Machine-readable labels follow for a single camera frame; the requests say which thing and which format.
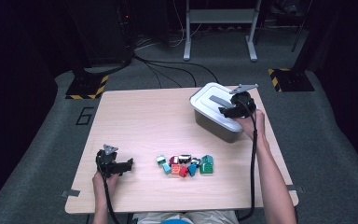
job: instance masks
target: person's lap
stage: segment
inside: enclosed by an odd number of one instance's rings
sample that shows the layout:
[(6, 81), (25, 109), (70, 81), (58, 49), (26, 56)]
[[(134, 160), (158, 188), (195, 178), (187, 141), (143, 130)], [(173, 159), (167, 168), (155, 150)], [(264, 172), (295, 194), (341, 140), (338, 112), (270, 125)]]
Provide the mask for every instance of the person's lap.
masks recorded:
[(202, 212), (168, 212), (168, 213), (137, 213), (133, 219), (138, 224), (157, 224), (165, 220), (180, 219), (190, 224), (238, 224), (235, 212), (229, 211), (202, 211)]

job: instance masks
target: gray carpet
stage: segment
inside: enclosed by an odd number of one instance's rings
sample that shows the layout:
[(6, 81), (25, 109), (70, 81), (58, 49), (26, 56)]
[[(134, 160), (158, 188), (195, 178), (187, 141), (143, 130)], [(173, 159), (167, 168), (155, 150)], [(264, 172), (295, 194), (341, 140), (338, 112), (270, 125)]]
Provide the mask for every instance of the gray carpet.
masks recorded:
[[(289, 173), (299, 193), (299, 223), (358, 223), (358, 155), (337, 127), (330, 104), (317, 77), (307, 75), (312, 92), (276, 92), (269, 68), (291, 67), (301, 49), (291, 47), (295, 35), (266, 29), (256, 46), (257, 63), (251, 63), (244, 44), (244, 33), (204, 35), (193, 40), (191, 63), (206, 66), (222, 85), (255, 84), (259, 87), (272, 128), (281, 147)], [(184, 42), (176, 48), (163, 44), (138, 49), (147, 60), (182, 62)], [(214, 78), (206, 70), (185, 64), (196, 85), (202, 87)], [(95, 68), (101, 71), (106, 68)], [(193, 87), (192, 77), (184, 72), (159, 68), (182, 87)], [(56, 78), (59, 92), (39, 133), (0, 192), (0, 223), (86, 223), (86, 215), (68, 215), (64, 211), (63, 190), (71, 188), (86, 144), (96, 100), (65, 100), (73, 74)], [(178, 88), (170, 79), (156, 75), (143, 63), (133, 60), (125, 69), (112, 74), (106, 91)], [(76, 125), (84, 107), (91, 114), (89, 125)], [(118, 214), (125, 223), (126, 214)], [(263, 209), (244, 223), (266, 223)]]

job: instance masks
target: teal block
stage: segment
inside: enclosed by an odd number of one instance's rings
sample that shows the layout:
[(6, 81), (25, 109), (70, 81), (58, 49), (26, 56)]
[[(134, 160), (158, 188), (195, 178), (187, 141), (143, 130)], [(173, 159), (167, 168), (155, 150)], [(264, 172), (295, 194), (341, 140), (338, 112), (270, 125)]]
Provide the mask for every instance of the teal block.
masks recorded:
[(157, 164), (158, 165), (162, 165), (164, 163), (166, 163), (166, 160), (165, 160), (165, 156), (164, 155), (159, 155), (156, 157), (156, 160), (157, 160)]
[(170, 174), (172, 171), (171, 166), (168, 163), (162, 164), (162, 168), (164, 169), (166, 175)]
[(213, 164), (213, 157), (210, 155), (206, 155), (206, 156), (202, 157), (202, 162)]

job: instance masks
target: hazard stripe tape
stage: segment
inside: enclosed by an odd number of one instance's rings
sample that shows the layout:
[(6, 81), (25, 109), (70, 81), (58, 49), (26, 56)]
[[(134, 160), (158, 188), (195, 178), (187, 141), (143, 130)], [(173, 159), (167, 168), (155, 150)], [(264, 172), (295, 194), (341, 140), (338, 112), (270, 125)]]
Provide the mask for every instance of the hazard stripe tape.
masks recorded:
[(105, 76), (101, 81), (100, 88), (98, 88), (95, 95), (66, 95), (65, 99), (72, 99), (72, 100), (87, 100), (87, 99), (97, 99), (103, 94), (103, 89), (106, 86), (107, 79), (109, 76)]
[(275, 71), (276, 70), (290, 71), (290, 69), (283, 68), (283, 69), (269, 69), (268, 70), (268, 73), (269, 73), (269, 76), (271, 77), (272, 85), (274, 86), (275, 91), (282, 91), (281, 86), (279, 85), (278, 79), (275, 76)]

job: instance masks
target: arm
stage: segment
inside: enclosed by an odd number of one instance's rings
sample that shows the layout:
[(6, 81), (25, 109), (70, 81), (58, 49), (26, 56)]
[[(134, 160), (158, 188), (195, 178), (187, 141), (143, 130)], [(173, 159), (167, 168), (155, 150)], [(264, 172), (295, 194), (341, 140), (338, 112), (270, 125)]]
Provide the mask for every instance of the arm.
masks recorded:
[[(112, 175), (106, 178), (106, 183), (109, 189), (109, 195), (112, 196), (115, 191), (118, 174)], [(95, 196), (95, 214), (93, 224), (107, 224), (108, 223), (108, 209), (105, 190), (103, 186), (103, 177), (101, 173), (97, 171), (92, 178), (92, 185), (94, 187)]]
[[(269, 149), (265, 130), (265, 115), (261, 110), (256, 110), (254, 117), (257, 128), (256, 155), (267, 223), (296, 223), (292, 199)], [(253, 140), (254, 124), (251, 118), (235, 120)]]

